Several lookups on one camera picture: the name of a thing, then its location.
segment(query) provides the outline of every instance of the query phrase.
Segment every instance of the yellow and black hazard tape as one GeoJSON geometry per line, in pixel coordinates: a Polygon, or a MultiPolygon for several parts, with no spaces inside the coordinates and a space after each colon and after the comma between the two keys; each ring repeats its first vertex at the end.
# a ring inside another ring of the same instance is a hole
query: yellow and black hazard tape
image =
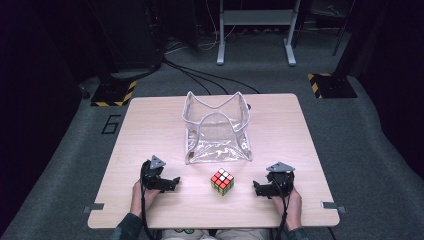
{"type": "Polygon", "coordinates": [[[312,91],[314,91],[315,97],[316,98],[323,98],[322,95],[321,95],[321,92],[319,91],[318,84],[314,79],[315,76],[331,76],[331,74],[329,74],[329,73],[321,73],[321,74],[311,74],[310,73],[310,74],[308,74],[309,83],[312,86],[312,91]]]}
{"type": "Polygon", "coordinates": [[[131,99],[132,93],[134,92],[134,88],[136,85],[136,81],[132,82],[129,87],[128,87],[128,91],[125,94],[125,97],[123,98],[122,101],[117,101],[117,102],[91,102],[91,106],[97,106],[97,107],[111,107],[111,106],[125,106],[128,104],[128,102],[131,99]]]}

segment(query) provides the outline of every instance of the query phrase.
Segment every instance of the human arm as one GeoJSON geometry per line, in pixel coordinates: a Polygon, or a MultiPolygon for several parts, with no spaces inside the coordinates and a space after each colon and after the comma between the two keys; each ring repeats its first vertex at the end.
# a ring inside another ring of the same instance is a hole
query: human arm
{"type": "MultiPolygon", "coordinates": [[[[146,211],[152,205],[156,198],[159,190],[146,189],[144,193],[146,211]]],[[[141,229],[143,227],[143,221],[141,220],[142,208],[141,208],[141,185],[140,181],[137,181],[132,190],[131,208],[129,213],[122,219],[122,221],[115,228],[110,239],[111,240],[135,240],[138,239],[141,229]]]]}
{"type": "MultiPolygon", "coordinates": [[[[279,196],[272,197],[278,213],[283,216],[284,203],[279,196]]],[[[308,240],[305,229],[302,227],[302,197],[296,188],[290,192],[290,202],[287,207],[287,219],[285,227],[287,228],[287,237],[289,240],[308,240]]]]}

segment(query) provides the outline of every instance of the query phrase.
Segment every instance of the rubik's cube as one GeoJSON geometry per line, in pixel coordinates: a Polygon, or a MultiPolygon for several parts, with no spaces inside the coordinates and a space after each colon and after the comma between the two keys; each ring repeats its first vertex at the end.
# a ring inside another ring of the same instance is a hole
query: rubik's cube
{"type": "Polygon", "coordinates": [[[212,176],[211,186],[224,196],[234,186],[234,177],[221,168],[212,176]]]}

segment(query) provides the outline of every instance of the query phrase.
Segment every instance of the table leg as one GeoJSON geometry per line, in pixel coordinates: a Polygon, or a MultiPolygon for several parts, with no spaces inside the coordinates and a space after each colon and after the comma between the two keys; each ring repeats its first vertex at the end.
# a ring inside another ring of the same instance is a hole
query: table leg
{"type": "Polygon", "coordinates": [[[219,49],[218,49],[218,59],[216,64],[224,64],[224,54],[225,54],[225,38],[224,38],[224,3],[223,0],[219,1],[219,49]]]}
{"type": "Polygon", "coordinates": [[[284,39],[284,47],[286,48],[287,60],[289,62],[289,66],[292,66],[292,67],[296,66],[296,59],[294,58],[294,53],[293,53],[293,48],[291,43],[293,39],[294,28],[296,26],[297,15],[299,13],[299,5],[300,5],[300,0],[297,0],[293,8],[293,13],[291,16],[289,35],[288,35],[288,38],[284,39]]]}

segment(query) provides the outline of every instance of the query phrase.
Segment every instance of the black cable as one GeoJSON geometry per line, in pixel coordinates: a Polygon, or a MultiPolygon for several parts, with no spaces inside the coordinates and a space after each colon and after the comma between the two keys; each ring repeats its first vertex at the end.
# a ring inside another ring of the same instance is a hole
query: black cable
{"type": "Polygon", "coordinates": [[[330,234],[331,234],[331,237],[333,237],[333,240],[336,240],[336,235],[334,235],[334,232],[331,229],[331,227],[328,227],[328,231],[330,231],[330,234]]]}
{"type": "Polygon", "coordinates": [[[134,76],[131,76],[131,77],[126,77],[126,78],[117,78],[117,77],[114,77],[114,76],[110,76],[110,79],[120,81],[120,82],[132,82],[132,81],[139,80],[141,78],[145,78],[145,77],[153,74],[154,72],[159,70],[159,68],[160,68],[160,65],[154,65],[151,68],[149,68],[148,72],[145,72],[145,73],[137,74],[137,75],[134,75],[134,76]]]}
{"type": "Polygon", "coordinates": [[[187,76],[189,76],[191,79],[193,79],[193,81],[197,82],[200,86],[202,86],[202,87],[206,90],[206,92],[208,92],[208,94],[209,94],[209,95],[212,95],[212,94],[211,94],[211,92],[209,92],[209,90],[205,87],[205,85],[203,85],[201,82],[199,82],[199,81],[198,81],[197,79],[195,79],[193,76],[191,76],[191,75],[187,74],[184,70],[179,69],[179,68],[177,68],[177,67],[175,67],[175,66],[172,66],[172,65],[170,65],[170,64],[168,64],[168,63],[166,63],[166,62],[165,62],[165,64],[166,64],[166,65],[168,65],[168,66],[170,66],[170,67],[172,67],[172,68],[175,68],[175,69],[177,69],[177,70],[180,70],[181,72],[183,72],[184,74],[186,74],[187,76]]]}
{"type": "Polygon", "coordinates": [[[166,58],[164,58],[163,60],[164,60],[164,62],[165,62],[165,63],[173,64],[175,67],[178,67],[178,68],[181,68],[181,69],[187,69],[187,70],[190,70],[190,71],[193,71],[193,72],[196,72],[196,73],[204,74],[204,75],[206,75],[206,76],[210,76],[210,77],[214,77],[214,78],[218,78],[218,79],[227,80],[227,81],[231,81],[231,82],[235,82],[235,83],[241,84],[241,85],[243,85],[243,86],[245,86],[245,87],[248,87],[248,88],[252,89],[252,90],[253,90],[253,91],[255,91],[256,93],[260,94],[260,92],[259,92],[257,89],[255,89],[255,88],[253,88],[253,87],[251,87],[251,86],[249,86],[249,85],[247,85],[247,84],[245,84],[245,83],[242,83],[242,82],[240,82],[240,81],[237,81],[237,80],[234,80],[234,79],[231,79],[231,78],[220,77],[220,76],[213,75],[213,74],[210,74],[210,73],[205,73],[205,72],[201,72],[201,71],[198,71],[198,70],[195,70],[195,69],[192,69],[192,68],[184,67],[184,66],[181,66],[181,65],[175,64],[175,63],[173,63],[173,62],[169,61],[169,60],[168,60],[168,59],[166,59],[166,58]]]}
{"type": "Polygon", "coordinates": [[[280,222],[280,226],[278,227],[277,234],[275,235],[275,240],[281,239],[281,232],[284,231],[284,225],[286,224],[286,220],[287,220],[287,209],[289,208],[289,203],[290,203],[290,194],[287,196],[287,203],[286,203],[286,201],[284,200],[284,194],[283,194],[280,186],[278,184],[277,184],[277,186],[278,186],[277,189],[280,192],[280,197],[281,197],[281,199],[283,199],[284,212],[283,212],[283,216],[281,217],[281,222],[280,222]]]}
{"type": "Polygon", "coordinates": [[[274,229],[271,228],[269,230],[269,239],[274,239],[274,235],[273,235],[272,231],[274,231],[274,229]]]}
{"type": "Polygon", "coordinates": [[[144,232],[150,240],[155,240],[155,238],[150,233],[149,227],[147,225],[147,217],[146,217],[146,199],[144,197],[146,189],[144,188],[142,171],[140,171],[140,185],[141,185],[141,219],[143,221],[144,232]]]}
{"type": "Polygon", "coordinates": [[[213,83],[213,84],[217,85],[218,87],[220,87],[220,88],[221,88],[221,89],[225,92],[225,94],[227,94],[227,95],[228,95],[228,91],[227,91],[227,90],[225,90],[225,88],[224,88],[223,86],[221,86],[220,84],[218,84],[218,83],[216,83],[216,82],[214,82],[214,81],[212,81],[212,80],[209,80],[209,79],[204,78],[204,77],[202,77],[202,76],[199,76],[199,75],[196,75],[196,74],[193,74],[193,73],[187,72],[187,71],[183,70],[180,66],[178,66],[178,65],[176,65],[176,64],[174,64],[174,63],[172,63],[172,62],[169,62],[169,61],[167,61],[167,60],[165,60],[165,64],[167,64],[167,65],[169,65],[169,66],[171,66],[171,65],[172,65],[171,67],[174,67],[174,68],[176,68],[176,69],[179,69],[180,71],[182,71],[183,73],[185,73],[185,74],[187,74],[187,75],[189,75],[189,76],[191,76],[191,77],[198,77],[198,78],[203,79],[203,80],[205,80],[205,81],[211,82],[211,83],[213,83]]]}

